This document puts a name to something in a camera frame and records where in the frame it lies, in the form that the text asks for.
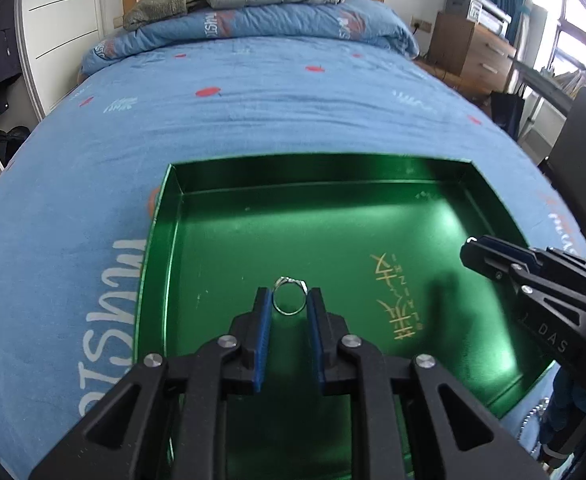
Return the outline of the green metal tray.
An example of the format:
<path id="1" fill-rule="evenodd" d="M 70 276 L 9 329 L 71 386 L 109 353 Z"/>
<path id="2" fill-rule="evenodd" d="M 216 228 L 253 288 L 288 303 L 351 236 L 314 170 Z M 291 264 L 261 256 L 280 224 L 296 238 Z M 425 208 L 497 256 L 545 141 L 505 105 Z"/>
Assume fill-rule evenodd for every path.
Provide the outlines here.
<path id="1" fill-rule="evenodd" d="M 141 270 L 134 355 L 182 356 L 221 335 L 277 278 L 393 356 L 434 356 L 503 416 L 549 368 L 506 293 L 462 266 L 469 237 L 524 245 L 471 164 L 294 154 L 171 165 Z"/>

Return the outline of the black bag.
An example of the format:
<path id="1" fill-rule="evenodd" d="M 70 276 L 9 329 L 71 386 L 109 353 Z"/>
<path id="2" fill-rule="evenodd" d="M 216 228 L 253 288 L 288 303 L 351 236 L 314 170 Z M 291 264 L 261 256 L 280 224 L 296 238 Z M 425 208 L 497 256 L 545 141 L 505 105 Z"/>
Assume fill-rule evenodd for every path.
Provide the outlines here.
<path id="1" fill-rule="evenodd" d="M 517 93 L 491 92 L 490 114 L 492 121 L 510 138 L 517 140 L 525 100 Z"/>

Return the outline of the wooden drawer cabinet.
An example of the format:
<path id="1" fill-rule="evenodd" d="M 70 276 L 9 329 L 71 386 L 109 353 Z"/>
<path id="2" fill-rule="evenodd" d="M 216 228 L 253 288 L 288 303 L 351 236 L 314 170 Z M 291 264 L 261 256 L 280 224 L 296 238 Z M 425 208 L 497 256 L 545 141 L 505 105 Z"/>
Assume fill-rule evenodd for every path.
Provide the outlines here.
<path id="1" fill-rule="evenodd" d="M 506 39 L 484 25 L 459 14 L 439 12 L 427 61 L 476 88 L 501 92 L 515 53 Z"/>

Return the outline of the blue cartoon bed sheet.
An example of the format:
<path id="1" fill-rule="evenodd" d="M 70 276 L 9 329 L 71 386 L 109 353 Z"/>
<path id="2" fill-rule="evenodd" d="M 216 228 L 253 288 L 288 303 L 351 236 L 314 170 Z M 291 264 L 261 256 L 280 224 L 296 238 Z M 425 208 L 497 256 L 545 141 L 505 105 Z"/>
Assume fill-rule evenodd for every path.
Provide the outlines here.
<path id="1" fill-rule="evenodd" d="M 175 44 L 90 76 L 0 175 L 0 463 L 26 478 L 132 362 L 140 268 L 166 167 L 253 154 L 468 159 L 527 239 L 586 255 L 532 159 L 476 106 L 370 44 Z"/>

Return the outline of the grey printer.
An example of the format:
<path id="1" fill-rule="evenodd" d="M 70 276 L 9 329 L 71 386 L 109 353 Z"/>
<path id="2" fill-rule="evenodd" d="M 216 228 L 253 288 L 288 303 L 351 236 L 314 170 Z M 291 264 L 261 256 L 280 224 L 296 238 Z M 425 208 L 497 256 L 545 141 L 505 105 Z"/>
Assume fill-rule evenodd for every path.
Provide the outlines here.
<path id="1" fill-rule="evenodd" d="M 481 24 L 504 38 L 512 18 L 490 0 L 446 0 L 445 12 L 462 15 L 468 21 Z"/>

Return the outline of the folded blue duvet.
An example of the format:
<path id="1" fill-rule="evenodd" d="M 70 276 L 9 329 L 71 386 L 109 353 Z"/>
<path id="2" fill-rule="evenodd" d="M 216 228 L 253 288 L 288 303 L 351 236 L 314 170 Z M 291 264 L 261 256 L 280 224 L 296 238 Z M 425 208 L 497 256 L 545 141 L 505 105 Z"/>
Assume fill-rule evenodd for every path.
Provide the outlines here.
<path id="1" fill-rule="evenodd" d="M 339 4 L 280 3 L 235 10 L 202 9 L 104 39 L 82 59 L 90 76 L 131 56 L 191 42 L 251 37 L 309 37 L 355 41 L 416 58 L 419 44 L 410 27 L 375 0 Z"/>

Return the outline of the white wardrobe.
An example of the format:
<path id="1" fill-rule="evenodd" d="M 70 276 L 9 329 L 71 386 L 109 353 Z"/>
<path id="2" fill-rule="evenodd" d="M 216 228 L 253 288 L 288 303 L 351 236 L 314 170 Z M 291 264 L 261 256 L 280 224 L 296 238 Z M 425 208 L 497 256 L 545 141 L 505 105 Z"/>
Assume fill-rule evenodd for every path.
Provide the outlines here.
<path id="1" fill-rule="evenodd" d="M 13 0 L 22 74 L 7 89 L 16 126 L 34 128 L 76 87 L 80 59 L 102 36 L 98 0 Z"/>

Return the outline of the olive green jacket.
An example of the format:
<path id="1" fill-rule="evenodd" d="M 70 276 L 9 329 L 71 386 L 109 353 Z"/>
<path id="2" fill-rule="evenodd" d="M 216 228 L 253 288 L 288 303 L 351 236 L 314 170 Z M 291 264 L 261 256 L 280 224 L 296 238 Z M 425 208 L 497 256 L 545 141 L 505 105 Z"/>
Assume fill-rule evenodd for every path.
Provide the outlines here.
<path id="1" fill-rule="evenodd" d="M 205 6 L 206 0 L 139 0 L 124 14 L 123 28 L 133 32 L 142 26 L 176 18 Z"/>

